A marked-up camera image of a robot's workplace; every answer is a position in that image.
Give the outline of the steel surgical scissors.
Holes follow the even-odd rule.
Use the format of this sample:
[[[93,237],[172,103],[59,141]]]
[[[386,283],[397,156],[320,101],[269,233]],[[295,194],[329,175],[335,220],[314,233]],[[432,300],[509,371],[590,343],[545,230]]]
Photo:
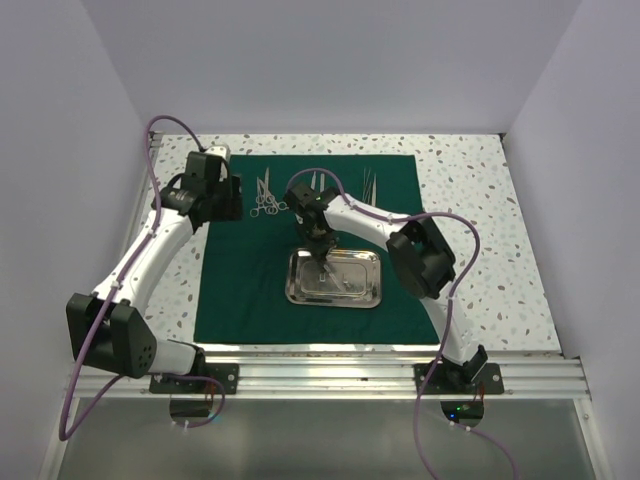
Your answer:
[[[265,213],[266,215],[277,215],[279,212],[287,209],[287,205],[283,201],[279,201],[276,197],[273,203],[267,203],[267,204],[268,204],[268,207],[267,207],[267,212]]]

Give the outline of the steel needle holder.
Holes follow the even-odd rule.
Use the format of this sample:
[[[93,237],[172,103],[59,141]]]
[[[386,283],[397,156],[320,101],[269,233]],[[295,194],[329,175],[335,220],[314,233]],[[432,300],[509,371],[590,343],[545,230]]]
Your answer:
[[[256,197],[255,206],[250,210],[250,216],[252,218],[258,217],[262,212],[267,212],[267,196],[262,180],[256,180]]]

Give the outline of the steel forceps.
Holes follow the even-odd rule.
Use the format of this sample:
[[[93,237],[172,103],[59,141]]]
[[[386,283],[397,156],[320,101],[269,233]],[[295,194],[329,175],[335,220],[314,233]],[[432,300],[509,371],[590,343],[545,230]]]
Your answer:
[[[371,188],[373,182],[373,173],[369,168],[365,168],[363,172],[363,189],[362,189],[362,201],[365,204],[369,203]]]

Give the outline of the steel instrument tray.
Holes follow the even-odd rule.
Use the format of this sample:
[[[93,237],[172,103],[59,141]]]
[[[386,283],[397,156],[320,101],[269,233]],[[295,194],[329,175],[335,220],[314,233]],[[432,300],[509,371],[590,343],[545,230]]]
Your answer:
[[[345,292],[324,272],[324,263],[344,284]],[[285,295],[298,305],[372,309],[382,299],[381,273],[380,257],[373,251],[333,249],[325,260],[315,260],[308,250],[297,249],[289,257]]]

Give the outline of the dark green surgical cloth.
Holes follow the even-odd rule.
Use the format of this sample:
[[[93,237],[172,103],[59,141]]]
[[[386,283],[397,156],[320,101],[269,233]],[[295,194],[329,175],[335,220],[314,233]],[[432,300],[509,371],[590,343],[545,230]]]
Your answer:
[[[298,305],[285,295],[289,258],[302,242],[293,214],[251,214],[257,182],[281,199],[291,177],[321,167],[360,199],[367,181],[376,183],[377,207],[401,215],[423,209],[412,155],[235,155],[244,214],[211,223],[201,270],[194,338],[199,343],[435,345],[437,334],[419,301],[401,287],[387,253],[381,260],[382,299],[372,309]]]

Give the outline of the pointed steel tweezers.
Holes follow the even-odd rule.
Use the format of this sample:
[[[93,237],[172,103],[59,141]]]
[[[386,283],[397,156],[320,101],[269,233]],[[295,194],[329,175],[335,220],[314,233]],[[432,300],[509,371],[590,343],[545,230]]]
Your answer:
[[[377,200],[377,174],[374,174],[373,179],[371,181],[370,191],[369,191],[369,204],[375,207],[376,200]]]

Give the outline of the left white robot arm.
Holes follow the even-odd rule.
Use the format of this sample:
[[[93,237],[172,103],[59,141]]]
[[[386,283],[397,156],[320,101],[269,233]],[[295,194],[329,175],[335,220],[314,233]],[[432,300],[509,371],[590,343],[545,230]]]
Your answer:
[[[117,375],[172,374],[185,392],[201,390],[208,369],[195,345],[163,340],[144,313],[175,255],[197,230],[243,216],[241,179],[230,172],[230,149],[215,145],[188,154],[183,172],[151,203],[138,237],[108,277],[66,305],[74,359]]]

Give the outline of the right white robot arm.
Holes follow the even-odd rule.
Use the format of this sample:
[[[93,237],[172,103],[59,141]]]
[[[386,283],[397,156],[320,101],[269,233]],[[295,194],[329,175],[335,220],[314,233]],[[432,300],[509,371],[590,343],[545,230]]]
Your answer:
[[[462,217],[447,212],[404,216],[369,207],[336,187],[317,192],[304,182],[288,187],[284,202],[307,249],[321,262],[335,247],[336,233],[383,249],[400,285],[420,301],[436,330],[440,350],[433,374],[461,393],[480,382],[488,355],[457,298],[470,268],[455,272],[455,254],[434,221],[440,216],[463,223]]]

